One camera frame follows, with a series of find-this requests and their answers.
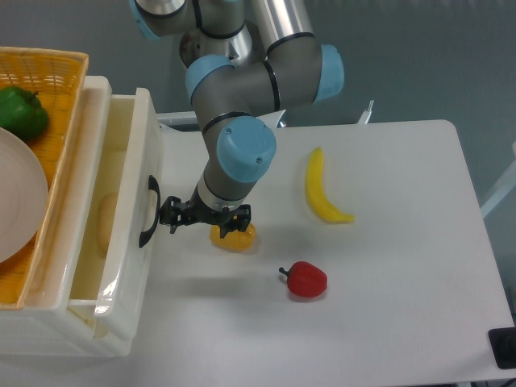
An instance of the white plastic storage box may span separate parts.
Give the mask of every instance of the white plastic storage box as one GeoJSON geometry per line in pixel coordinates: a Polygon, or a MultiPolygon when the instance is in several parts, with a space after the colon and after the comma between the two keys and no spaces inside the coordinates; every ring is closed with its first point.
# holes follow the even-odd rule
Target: white plastic storage box
{"type": "Polygon", "coordinates": [[[161,133],[149,92],[111,95],[87,77],[72,164],[25,306],[0,310],[0,353],[121,356],[131,349],[152,255],[139,235],[153,223],[161,133]],[[97,242],[99,202],[118,192],[107,254],[97,242]]]}

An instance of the white plastic drawer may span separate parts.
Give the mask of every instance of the white plastic drawer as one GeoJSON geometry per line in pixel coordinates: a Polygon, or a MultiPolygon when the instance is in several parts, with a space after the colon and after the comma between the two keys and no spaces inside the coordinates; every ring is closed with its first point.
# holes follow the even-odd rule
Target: white plastic drawer
{"type": "Polygon", "coordinates": [[[156,194],[148,178],[160,180],[161,133],[149,92],[113,96],[106,137],[70,293],[69,309],[94,330],[131,340],[144,298],[152,239],[142,248],[139,236],[156,213],[156,194]],[[110,244],[98,245],[98,211],[102,198],[118,192],[110,244]]]}

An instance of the blue joint cap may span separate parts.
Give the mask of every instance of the blue joint cap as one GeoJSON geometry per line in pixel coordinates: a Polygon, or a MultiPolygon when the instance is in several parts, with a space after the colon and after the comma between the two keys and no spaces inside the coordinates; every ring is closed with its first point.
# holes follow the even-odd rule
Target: blue joint cap
{"type": "Polygon", "coordinates": [[[231,61],[225,56],[210,54],[201,56],[188,67],[188,70],[186,70],[185,83],[190,103],[192,102],[192,96],[199,83],[210,75],[210,73],[223,66],[234,67],[231,61]]]}
{"type": "Polygon", "coordinates": [[[231,179],[240,183],[254,183],[265,175],[274,153],[273,131],[254,117],[232,119],[218,135],[218,162],[231,179]]]}
{"type": "Polygon", "coordinates": [[[138,7],[136,6],[136,0],[129,0],[129,7],[131,8],[132,14],[135,17],[139,31],[142,33],[144,38],[148,40],[159,40],[160,37],[152,32],[152,30],[145,23],[145,20],[142,18],[142,15],[139,13],[138,7]]]}
{"type": "Polygon", "coordinates": [[[337,48],[330,44],[321,44],[321,52],[321,80],[314,102],[334,97],[344,87],[344,65],[337,48]]]}

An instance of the white plate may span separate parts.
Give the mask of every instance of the white plate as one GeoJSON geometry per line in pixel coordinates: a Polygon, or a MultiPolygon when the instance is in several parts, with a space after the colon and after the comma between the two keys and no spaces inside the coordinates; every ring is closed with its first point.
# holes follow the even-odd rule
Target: white plate
{"type": "Polygon", "coordinates": [[[0,262],[34,236],[47,195],[47,179],[34,152],[0,127],[0,262]]]}

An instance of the robotic arm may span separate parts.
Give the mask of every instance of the robotic arm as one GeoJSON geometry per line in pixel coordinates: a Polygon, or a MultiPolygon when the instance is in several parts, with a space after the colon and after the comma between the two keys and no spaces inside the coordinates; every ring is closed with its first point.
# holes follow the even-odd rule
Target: robotic arm
{"type": "Polygon", "coordinates": [[[343,87],[337,50],[319,45],[302,0],[252,0],[260,34],[243,18],[244,1],[130,0],[151,38],[187,31],[180,54],[186,88],[209,154],[189,201],[170,197],[160,223],[217,224],[221,237],[245,231],[243,201],[276,151],[273,131],[256,116],[317,102],[343,87]]]}

